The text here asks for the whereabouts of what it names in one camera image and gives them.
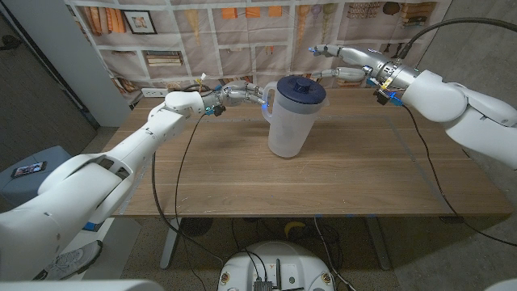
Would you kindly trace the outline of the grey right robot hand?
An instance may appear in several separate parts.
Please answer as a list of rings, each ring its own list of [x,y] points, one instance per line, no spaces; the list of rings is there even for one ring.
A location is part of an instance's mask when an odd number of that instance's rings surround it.
[[[383,90],[406,90],[420,72],[372,49],[355,46],[318,44],[309,51],[315,56],[337,57],[350,67],[336,67],[312,73],[315,78],[339,78],[348,82],[358,82],[370,78]]]

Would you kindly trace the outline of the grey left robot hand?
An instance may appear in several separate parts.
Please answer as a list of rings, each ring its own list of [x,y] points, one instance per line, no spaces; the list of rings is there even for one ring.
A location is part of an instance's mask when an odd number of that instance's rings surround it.
[[[263,96],[263,88],[244,80],[218,85],[213,91],[202,95],[202,100],[205,114],[208,116],[220,116],[226,108],[236,107],[242,103],[267,103]]]

